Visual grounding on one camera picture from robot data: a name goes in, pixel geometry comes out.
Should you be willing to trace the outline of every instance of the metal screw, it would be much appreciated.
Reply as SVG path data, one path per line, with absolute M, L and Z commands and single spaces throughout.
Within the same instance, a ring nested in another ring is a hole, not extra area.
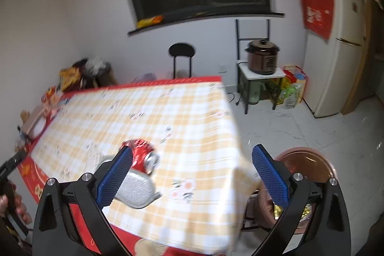
M 303 180 L 303 175 L 300 173 L 295 173 L 295 174 L 293 174 L 293 179 L 295 179 L 297 181 Z
M 47 185 L 51 186 L 53 185 L 55 182 L 55 179 L 54 178 L 49 178 L 48 181 L 47 181 Z
M 337 180 L 335 178 L 331 178 L 330 179 L 330 184 L 333 185 L 333 186 L 337 185 Z
M 83 176 L 81 176 L 81 179 L 84 181 L 89 181 L 92 178 L 91 173 L 85 173 Z

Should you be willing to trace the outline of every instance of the refrigerator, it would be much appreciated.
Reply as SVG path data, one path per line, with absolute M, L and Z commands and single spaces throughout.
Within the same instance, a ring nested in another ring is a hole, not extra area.
M 303 98 L 315 117 L 337 114 L 356 77 L 364 42 L 364 0 L 335 0 L 331 36 L 308 31 Z

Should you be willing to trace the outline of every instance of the gold foil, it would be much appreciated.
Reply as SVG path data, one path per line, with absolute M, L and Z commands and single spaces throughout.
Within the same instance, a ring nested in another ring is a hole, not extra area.
M 312 205 L 307 204 L 304 208 L 304 212 L 301 216 L 300 221 L 307 219 L 307 217 L 309 217 L 311 212 L 312 212 Z M 273 213 L 274 213 L 275 219 L 277 220 L 279 219 L 280 215 L 283 213 L 283 208 L 281 208 L 281 206 L 275 205 L 273 208 Z

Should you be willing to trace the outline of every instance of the white tile floor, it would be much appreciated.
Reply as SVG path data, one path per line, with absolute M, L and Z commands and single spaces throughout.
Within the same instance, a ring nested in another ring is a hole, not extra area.
M 286 110 L 272 110 L 269 100 L 233 110 L 247 157 L 252 147 L 264 145 L 272 157 L 293 147 L 319 150 L 335 166 L 347 205 L 351 228 L 351 255 L 366 242 L 369 228 L 384 210 L 384 106 L 376 97 L 362 101 L 357 109 L 315 119 L 304 102 Z M 231 256 L 250 256 L 265 232 L 244 232 Z M 293 241 L 298 244 L 299 236 Z

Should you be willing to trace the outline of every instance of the copper basin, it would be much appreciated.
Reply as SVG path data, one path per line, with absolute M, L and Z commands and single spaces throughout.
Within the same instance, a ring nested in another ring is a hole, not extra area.
M 330 178 L 337 179 L 337 172 L 333 165 L 317 150 L 308 147 L 297 147 L 286 150 L 277 158 L 277 161 L 281 161 L 294 173 L 303 174 L 308 180 L 315 182 L 327 182 Z M 262 215 L 258 222 L 261 226 L 266 228 L 272 228 L 276 223 L 275 216 L 273 214 L 273 202 L 268 190 L 265 188 L 264 183 L 261 184 L 258 203 L 254 207 L 255 214 Z M 309 219 L 299 222 L 295 234 L 302 234 L 307 227 Z

